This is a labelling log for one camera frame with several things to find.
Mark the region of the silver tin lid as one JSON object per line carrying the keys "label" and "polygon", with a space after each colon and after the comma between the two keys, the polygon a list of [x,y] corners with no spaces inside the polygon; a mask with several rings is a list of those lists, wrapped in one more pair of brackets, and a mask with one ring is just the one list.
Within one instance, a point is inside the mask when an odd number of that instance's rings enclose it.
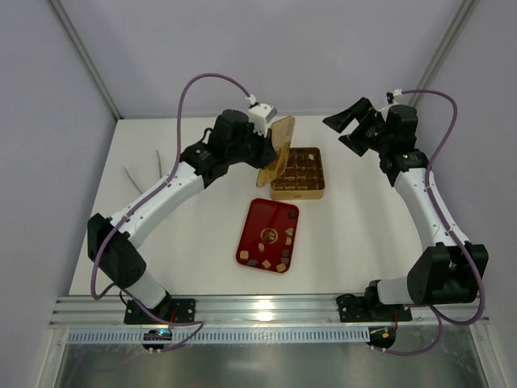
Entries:
{"label": "silver tin lid", "polygon": [[296,119],[294,116],[287,116],[275,121],[269,130],[271,144],[276,154],[276,160],[270,162],[265,168],[258,172],[255,183],[257,188],[262,188],[279,178],[286,169],[289,151],[292,143],[292,135]]}

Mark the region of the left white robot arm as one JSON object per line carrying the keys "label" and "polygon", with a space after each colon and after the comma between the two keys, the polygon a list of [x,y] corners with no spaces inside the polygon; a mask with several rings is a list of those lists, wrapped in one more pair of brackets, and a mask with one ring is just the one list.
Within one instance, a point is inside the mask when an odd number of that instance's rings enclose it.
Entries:
{"label": "left white robot arm", "polygon": [[154,322],[171,324],[172,297],[150,274],[137,249],[166,217],[225,175],[233,164],[264,169],[274,162],[278,156],[270,127],[275,115],[275,107],[265,103],[255,104],[248,112],[224,110],[151,189],[110,217],[92,216],[87,223],[92,272],[103,272]]}

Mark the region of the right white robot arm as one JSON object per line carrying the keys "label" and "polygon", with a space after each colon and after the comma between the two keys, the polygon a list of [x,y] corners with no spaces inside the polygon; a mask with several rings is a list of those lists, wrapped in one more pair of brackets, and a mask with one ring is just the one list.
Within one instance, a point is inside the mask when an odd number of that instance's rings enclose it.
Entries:
{"label": "right white robot arm", "polygon": [[451,305],[477,302],[472,318],[460,321],[439,312],[439,318],[455,325],[475,323],[485,311],[482,281],[489,255],[454,222],[435,184],[434,159],[417,148],[418,113],[397,102],[390,93],[388,104],[376,109],[361,98],[348,109],[324,118],[339,141],[358,156],[377,153],[380,169],[402,198],[418,232],[422,254],[405,276],[373,280],[365,290],[370,314],[406,306]]}

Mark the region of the metal tongs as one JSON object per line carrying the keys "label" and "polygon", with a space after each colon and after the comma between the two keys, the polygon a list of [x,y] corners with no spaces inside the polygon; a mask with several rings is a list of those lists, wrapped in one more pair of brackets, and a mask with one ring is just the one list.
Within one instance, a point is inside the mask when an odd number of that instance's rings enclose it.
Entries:
{"label": "metal tongs", "polygon": [[159,150],[155,150],[149,160],[136,161],[130,165],[123,164],[122,168],[129,182],[140,194],[147,191],[164,176]]}

